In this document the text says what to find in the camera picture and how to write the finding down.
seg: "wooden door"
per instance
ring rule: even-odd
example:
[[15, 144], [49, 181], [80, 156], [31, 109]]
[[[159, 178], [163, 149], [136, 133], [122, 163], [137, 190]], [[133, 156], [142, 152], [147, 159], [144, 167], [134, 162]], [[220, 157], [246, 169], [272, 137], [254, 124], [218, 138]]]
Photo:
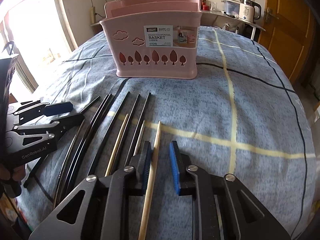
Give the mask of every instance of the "wooden door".
[[266, 0], [263, 45], [293, 84], [308, 57], [315, 20], [304, 0]]

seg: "jianan logo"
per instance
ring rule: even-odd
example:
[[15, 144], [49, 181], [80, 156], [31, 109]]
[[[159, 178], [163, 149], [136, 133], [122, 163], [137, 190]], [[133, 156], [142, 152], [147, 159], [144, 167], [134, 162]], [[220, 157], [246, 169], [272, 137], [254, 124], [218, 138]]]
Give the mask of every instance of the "jianan logo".
[[147, 28], [147, 33], [149, 32], [157, 32], [158, 28]]
[[23, 156], [22, 156], [22, 159], [28, 158], [28, 157], [30, 157], [30, 156], [32, 156], [32, 155], [35, 155], [35, 154], [40, 153], [40, 152], [42, 152], [42, 151], [45, 151], [46, 149], [47, 149], [47, 147], [43, 147], [42, 149], [39, 148], [39, 149], [37, 149], [37, 150], [35, 150], [35, 151], [33, 151], [33, 152], [29, 152], [27, 155], [23, 155]]

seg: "white table leg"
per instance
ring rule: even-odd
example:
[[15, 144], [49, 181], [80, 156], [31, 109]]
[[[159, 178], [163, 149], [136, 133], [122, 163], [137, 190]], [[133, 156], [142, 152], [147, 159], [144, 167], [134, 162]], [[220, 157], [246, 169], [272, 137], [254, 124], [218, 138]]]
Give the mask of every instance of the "white table leg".
[[252, 41], [253, 41], [254, 35], [255, 35], [255, 33], [256, 33], [256, 29], [257, 29], [257, 27], [253, 26], [252, 34], [251, 34], [251, 40], [252, 40]]

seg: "door handle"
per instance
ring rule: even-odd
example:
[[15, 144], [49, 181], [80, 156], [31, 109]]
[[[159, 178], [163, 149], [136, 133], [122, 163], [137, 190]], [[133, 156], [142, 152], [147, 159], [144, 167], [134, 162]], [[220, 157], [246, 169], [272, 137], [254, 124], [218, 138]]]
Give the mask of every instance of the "door handle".
[[275, 16], [274, 14], [272, 14], [273, 10], [271, 8], [267, 8], [267, 15], [266, 15], [266, 23], [269, 23], [271, 21], [271, 17], [279, 20], [279, 17]]

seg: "glass cup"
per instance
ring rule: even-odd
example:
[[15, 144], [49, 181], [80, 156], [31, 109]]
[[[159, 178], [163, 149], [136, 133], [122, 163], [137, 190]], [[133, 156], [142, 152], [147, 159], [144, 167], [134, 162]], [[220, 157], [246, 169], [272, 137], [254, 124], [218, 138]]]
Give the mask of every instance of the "glass cup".
[[216, 10], [217, 10], [217, 3], [210, 2], [210, 11], [216, 11]]

